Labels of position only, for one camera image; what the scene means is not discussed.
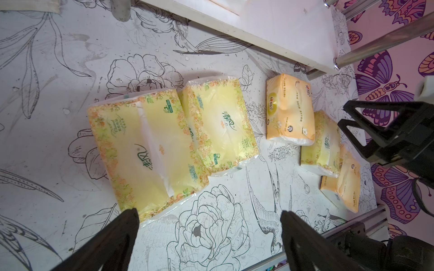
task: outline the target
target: butterfly pattern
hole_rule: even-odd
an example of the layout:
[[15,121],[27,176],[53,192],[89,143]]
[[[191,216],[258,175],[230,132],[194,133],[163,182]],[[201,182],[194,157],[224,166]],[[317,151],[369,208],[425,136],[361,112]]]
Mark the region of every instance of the butterfly pattern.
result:
[[349,40],[350,40],[350,45],[358,43],[363,38],[362,33],[357,32],[357,31],[348,31],[348,36],[349,36]]
[[385,168],[379,164],[374,164],[371,172],[374,182],[383,187],[380,198],[389,206],[390,217],[402,224],[413,220],[421,210],[411,190],[417,175],[400,166]]
[[419,65],[421,76],[434,75],[434,52],[429,54]]
[[404,232],[403,230],[401,230],[398,226],[393,225],[393,224],[389,224],[389,236],[390,236],[390,238],[393,239],[399,235],[407,235],[407,233]]
[[424,15],[426,0],[382,0],[379,7],[386,16],[393,16],[394,23],[409,24]]
[[[369,93],[365,100],[390,102],[414,99],[414,94],[396,89],[400,85],[407,88],[406,84],[400,82],[401,77],[398,74],[396,74],[398,80],[390,82],[393,65],[387,51],[365,58],[359,63],[357,70],[364,73],[356,74],[355,78],[359,96]],[[391,112],[387,110],[364,109],[363,115],[374,119],[374,124],[379,126],[386,126],[391,120]]]

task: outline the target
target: bird line drawing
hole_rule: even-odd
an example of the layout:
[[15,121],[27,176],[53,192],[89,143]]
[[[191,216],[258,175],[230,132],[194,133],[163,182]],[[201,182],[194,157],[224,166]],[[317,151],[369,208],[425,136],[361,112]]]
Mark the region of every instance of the bird line drawing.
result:
[[55,199],[60,200],[61,202],[64,202],[64,200],[60,196],[58,196],[53,191],[43,187],[42,185],[3,169],[0,169],[0,183],[9,183],[17,187],[29,190],[38,190],[42,193],[52,196]]
[[276,183],[274,183],[273,176],[270,169],[268,169],[270,174],[271,185],[273,188],[273,198],[274,198],[274,211],[267,211],[261,205],[259,200],[253,193],[252,186],[250,185],[249,172],[246,168],[247,184],[249,187],[250,200],[252,201],[253,212],[255,213],[256,220],[261,231],[264,234],[273,234],[273,240],[271,241],[271,255],[275,255],[282,248],[282,226],[280,224],[280,214],[282,213],[282,208],[280,207],[280,183],[279,183],[279,173],[277,172],[276,166]]
[[24,226],[23,224],[18,223],[15,220],[7,218],[3,215],[0,215],[0,245],[2,245],[5,249],[7,249],[17,260],[24,265],[27,270],[32,271],[32,264],[29,258],[24,251],[24,248],[21,246],[20,242],[15,238],[15,235],[23,236],[43,247],[52,251],[56,254],[60,260],[62,258],[57,254],[57,252],[50,246],[47,241],[44,240],[40,235]]
[[330,211],[328,208],[327,208],[326,215],[318,214],[318,216],[322,217],[323,219],[315,221],[314,229],[320,234],[324,233],[330,229],[330,223],[332,223],[335,227],[337,227],[337,226],[342,225],[345,222],[347,222],[343,218],[340,218],[340,217],[335,216],[335,215],[330,215]]

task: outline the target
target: butterfly wallpaper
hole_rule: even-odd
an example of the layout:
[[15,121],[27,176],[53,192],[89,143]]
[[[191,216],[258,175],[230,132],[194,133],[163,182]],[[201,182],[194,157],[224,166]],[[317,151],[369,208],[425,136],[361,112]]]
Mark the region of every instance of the butterfly wallpaper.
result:
[[[339,0],[343,11],[358,0]],[[434,0],[381,0],[347,21],[351,49],[357,49],[434,11]],[[413,101],[426,76],[434,75],[434,32],[379,52],[354,63],[359,99],[364,101]],[[362,109],[363,115],[386,127],[396,112]],[[409,235],[434,245],[434,218],[421,211],[411,191],[417,175],[403,167],[371,165],[377,202],[388,209],[389,234]],[[425,206],[434,212],[432,191],[418,183]]]

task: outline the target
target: facial tissue package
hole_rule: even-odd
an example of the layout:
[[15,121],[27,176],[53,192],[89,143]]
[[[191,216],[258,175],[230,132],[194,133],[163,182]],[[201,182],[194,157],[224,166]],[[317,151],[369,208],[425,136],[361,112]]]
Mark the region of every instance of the facial tissue package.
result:
[[320,176],[339,176],[339,127],[324,111],[314,113],[315,143],[301,147],[300,165]]
[[281,74],[266,83],[267,139],[310,146],[315,142],[310,84]]
[[341,146],[339,178],[323,176],[321,191],[338,208],[358,212],[360,196],[360,164],[343,145]]
[[212,176],[237,171],[259,155],[238,78],[189,81],[179,96],[195,149]]
[[88,116],[121,211],[142,222],[208,184],[176,90],[118,96]]

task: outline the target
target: metal leg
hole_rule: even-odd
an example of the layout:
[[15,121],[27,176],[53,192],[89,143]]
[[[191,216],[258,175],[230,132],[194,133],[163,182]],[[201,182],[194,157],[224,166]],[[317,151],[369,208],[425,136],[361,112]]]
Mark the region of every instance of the metal leg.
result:
[[326,6],[327,8],[329,8],[331,5],[333,5],[334,3],[336,3],[338,0],[324,0],[324,6]]
[[354,4],[350,5],[347,9],[342,11],[342,14],[344,14],[347,21],[349,21],[351,18],[367,10],[377,2],[380,2],[380,0],[358,0]]
[[[431,31],[434,31],[434,12],[336,58],[335,65],[340,69]],[[312,80],[324,74],[313,69],[308,72],[307,78]]]

